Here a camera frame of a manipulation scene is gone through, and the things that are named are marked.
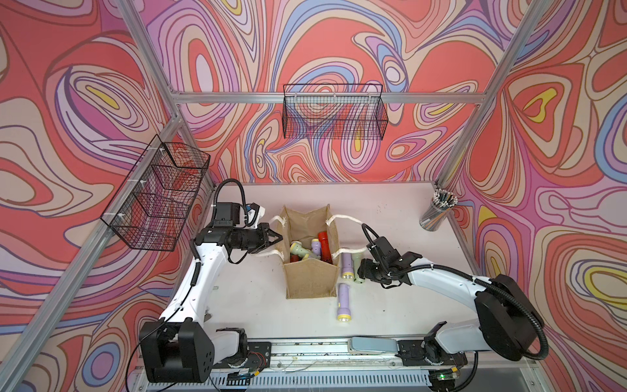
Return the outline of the green flashlight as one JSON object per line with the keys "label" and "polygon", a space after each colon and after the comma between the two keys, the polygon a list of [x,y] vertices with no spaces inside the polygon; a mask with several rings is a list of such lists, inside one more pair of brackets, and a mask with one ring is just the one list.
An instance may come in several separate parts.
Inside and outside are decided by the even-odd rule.
{"label": "green flashlight", "polygon": [[307,248],[304,248],[302,242],[300,241],[293,241],[291,243],[290,253],[293,256],[298,256],[301,260],[310,258],[311,255],[313,254],[312,251],[308,250]]}
{"label": "green flashlight", "polygon": [[363,279],[359,273],[360,267],[362,265],[363,254],[353,253],[351,258],[352,258],[352,263],[354,266],[354,282],[356,284],[363,284],[365,282],[365,279]]}

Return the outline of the purple flashlight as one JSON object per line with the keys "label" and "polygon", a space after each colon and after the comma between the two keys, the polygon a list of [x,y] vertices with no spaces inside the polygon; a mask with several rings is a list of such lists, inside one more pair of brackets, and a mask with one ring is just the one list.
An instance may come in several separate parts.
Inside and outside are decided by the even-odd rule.
{"label": "purple flashlight", "polygon": [[349,322],[352,319],[349,304],[349,285],[338,284],[336,318],[343,323]]}
{"label": "purple flashlight", "polygon": [[354,263],[350,253],[341,254],[341,277],[354,280]]}
{"label": "purple flashlight", "polygon": [[318,238],[313,238],[311,240],[311,250],[318,260],[322,259],[322,244]]}

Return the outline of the brown burlap tote bag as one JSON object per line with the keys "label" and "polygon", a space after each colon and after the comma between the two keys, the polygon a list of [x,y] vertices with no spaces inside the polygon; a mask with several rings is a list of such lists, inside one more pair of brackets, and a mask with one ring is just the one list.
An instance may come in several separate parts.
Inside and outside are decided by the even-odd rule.
{"label": "brown burlap tote bag", "polygon": [[[341,256],[363,254],[367,251],[364,245],[341,245],[336,223],[338,220],[362,224],[357,218],[334,214],[329,205],[311,212],[298,212],[284,207],[279,215],[270,220],[270,226],[282,235],[282,240],[272,246],[271,250],[263,251],[261,255],[277,256],[281,261],[288,300],[335,297],[336,284],[341,275]],[[318,238],[321,232],[328,235],[331,261],[326,262],[309,256],[304,260],[292,262],[292,244],[299,241],[303,248],[309,249],[311,241]]]}

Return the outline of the red flashlight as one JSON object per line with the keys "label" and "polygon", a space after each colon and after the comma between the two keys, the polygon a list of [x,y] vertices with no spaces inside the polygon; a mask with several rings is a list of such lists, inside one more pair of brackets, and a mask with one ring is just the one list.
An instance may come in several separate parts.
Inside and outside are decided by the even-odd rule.
{"label": "red flashlight", "polygon": [[325,261],[328,264],[333,264],[328,233],[326,231],[319,232],[318,241],[320,242],[320,245],[321,245],[322,261]]}

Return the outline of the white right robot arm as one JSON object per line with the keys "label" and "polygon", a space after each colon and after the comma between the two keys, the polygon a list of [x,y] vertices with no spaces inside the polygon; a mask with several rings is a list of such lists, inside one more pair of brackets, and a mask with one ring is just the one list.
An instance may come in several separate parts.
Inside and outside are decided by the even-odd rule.
{"label": "white right robot arm", "polygon": [[509,361],[542,360],[550,347],[545,323],[519,285],[509,276],[476,276],[436,264],[421,254],[399,253],[387,238],[370,239],[369,258],[358,275],[385,289],[403,285],[427,288],[470,310],[473,318],[460,323],[442,321],[423,340],[430,361],[443,354],[492,351]]}

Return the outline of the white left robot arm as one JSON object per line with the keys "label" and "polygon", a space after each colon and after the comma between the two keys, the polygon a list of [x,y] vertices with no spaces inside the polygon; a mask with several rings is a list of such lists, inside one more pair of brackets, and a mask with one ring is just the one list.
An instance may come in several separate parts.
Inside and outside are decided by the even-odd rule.
{"label": "white left robot arm", "polygon": [[192,239],[194,259],[170,304],[139,335],[151,383],[203,383],[216,364],[246,364],[248,338],[242,328],[205,327],[208,299],[230,253],[260,253],[282,241],[267,223],[256,228],[206,227]]}

